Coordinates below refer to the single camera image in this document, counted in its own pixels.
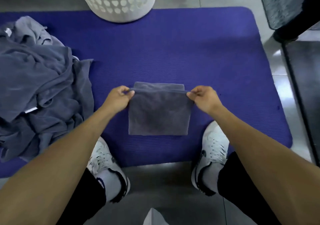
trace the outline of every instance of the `purple yoga mat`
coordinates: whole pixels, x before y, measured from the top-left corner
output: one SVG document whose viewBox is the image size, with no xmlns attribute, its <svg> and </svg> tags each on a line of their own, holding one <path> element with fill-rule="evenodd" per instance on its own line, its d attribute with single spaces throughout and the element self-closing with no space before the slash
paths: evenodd
<svg viewBox="0 0 320 225">
<path fill-rule="evenodd" d="M 136 81 L 212 86 L 222 103 L 254 128 L 290 147 L 292 137 L 252 12 L 243 7 L 154 9 L 142 19 L 113 24 L 91 11 L 1 13 L 0 23 L 30 15 L 70 46 L 90 70 L 95 109 L 109 91 Z M 187 136 L 129 136 L 128 110 L 102 137 L 121 166 L 190 161 L 201 151 L 212 119 L 194 106 Z M 0 177 L 17 166 L 0 164 Z"/>
</svg>

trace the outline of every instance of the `white sock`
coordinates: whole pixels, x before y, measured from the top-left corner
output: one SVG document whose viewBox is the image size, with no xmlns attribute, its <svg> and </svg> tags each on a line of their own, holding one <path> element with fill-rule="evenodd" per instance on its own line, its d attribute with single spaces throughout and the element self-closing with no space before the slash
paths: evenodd
<svg viewBox="0 0 320 225">
<path fill-rule="evenodd" d="M 114 199 L 119 194 L 121 190 L 121 182 L 115 173 L 105 169 L 95 175 L 95 178 L 102 187 L 105 188 L 107 202 Z"/>
<path fill-rule="evenodd" d="M 204 185 L 216 193 L 218 193 L 218 175 L 222 168 L 222 164 L 213 163 L 204 171 L 202 177 Z"/>
</svg>

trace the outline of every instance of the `gray tile floor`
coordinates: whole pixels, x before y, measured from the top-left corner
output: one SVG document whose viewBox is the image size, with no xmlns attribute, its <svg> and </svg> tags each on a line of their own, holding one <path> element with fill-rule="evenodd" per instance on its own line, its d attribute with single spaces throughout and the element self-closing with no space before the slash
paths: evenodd
<svg viewBox="0 0 320 225">
<path fill-rule="evenodd" d="M 280 44 L 263 11 L 261 0 L 156 0 L 154 8 L 245 6 L 254 13 L 261 41 L 270 62 L 274 84 L 293 136 L 292 150 L 312 161 L 305 127 L 291 88 L 291 80 Z M 0 0 L 0 12 L 87 10 L 84 0 Z M 126 168 L 132 184 L 121 203 L 108 204 L 86 224 L 142 224 L 150 207 L 158 209 L 168 223 L 177 224 L 254 224 L 237 207 L 219 195 L 206 197 L 190 182 L 190 163 L 161 164 Z M 0 179 L 0 187 L 5 180 Z"/>
</svg>

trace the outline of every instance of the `forearm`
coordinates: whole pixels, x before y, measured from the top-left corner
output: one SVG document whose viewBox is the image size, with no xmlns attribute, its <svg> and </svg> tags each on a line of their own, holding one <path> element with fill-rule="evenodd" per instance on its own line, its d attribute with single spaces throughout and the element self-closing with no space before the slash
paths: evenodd
<svg viewBox="0 0 320 225">
<path fill-rule="evenodd" d="M 211 113 L 282 224 L 319 223 L 320 169 L 225 107 Z"/>
<path fill-rule="evenodd" d="M 11 177 L 0 192 L 2 224 L 55 224 L 112 117 L 97 110 Z"/>
</svg>

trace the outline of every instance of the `white sneaker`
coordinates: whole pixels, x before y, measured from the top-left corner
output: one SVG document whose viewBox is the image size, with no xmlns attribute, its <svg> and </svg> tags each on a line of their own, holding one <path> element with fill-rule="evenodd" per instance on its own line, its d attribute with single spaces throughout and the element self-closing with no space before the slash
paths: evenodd
<svg viewBox="0 0 320 225">
<path fill-rule="evenodd" d="M 96 145 L 94 146 L 87 168 L 94 176 L 105 169 L 108 169 L 110 172 L 113 172 L 118 176 L 121 183 L 121 190 L 110 202 L 119 202 L 129 192 L 130 181 L 118 166 L 116 160 L 110 153 L 107 143 L 102 137 L 99 137 Z"/>
<path fill-rule="evenodd" d="M 191 174 L 191 182 L 195 188 L 212 196 L 216 192 L 210 190 L 202 182 L 203 173 L 213 163 L 224 165 L 227 160 L 229 140 L 216 121 L 210 123 L 202 137 L 202 151 Z"/>
</svg>

